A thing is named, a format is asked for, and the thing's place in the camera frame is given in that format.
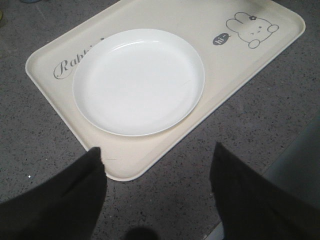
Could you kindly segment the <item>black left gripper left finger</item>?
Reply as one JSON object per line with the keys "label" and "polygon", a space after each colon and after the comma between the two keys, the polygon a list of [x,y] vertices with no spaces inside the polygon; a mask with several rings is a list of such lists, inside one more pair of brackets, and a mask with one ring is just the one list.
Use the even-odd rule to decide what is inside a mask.
{"label": "black left gripper left finger", "polygon": [[2,240],[89,240],[107,190],[101,150],[93,147],[43,184],[0,205]]}

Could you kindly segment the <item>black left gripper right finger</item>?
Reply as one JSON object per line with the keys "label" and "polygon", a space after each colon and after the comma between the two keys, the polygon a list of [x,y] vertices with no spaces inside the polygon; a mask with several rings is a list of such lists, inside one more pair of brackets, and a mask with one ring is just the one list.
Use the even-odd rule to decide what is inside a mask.
{"label": "black left gripper right finger", "polygon": [[226,240],[318,240],[320,211],[285,192],[220,142],[210,167],[211,189]]}

